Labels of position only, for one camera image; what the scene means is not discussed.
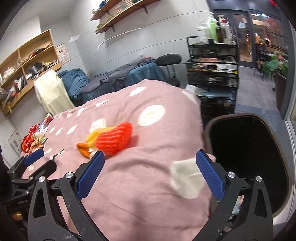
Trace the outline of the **left hand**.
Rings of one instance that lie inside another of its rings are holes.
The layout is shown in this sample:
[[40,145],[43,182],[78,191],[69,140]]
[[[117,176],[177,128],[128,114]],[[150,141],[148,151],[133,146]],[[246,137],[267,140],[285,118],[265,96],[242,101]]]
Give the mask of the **left hand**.
[[23,215],[20,211],[16,211],[14,213],[11,214],[11,217],[15,220],[15,221],[22,221],[23,220]]

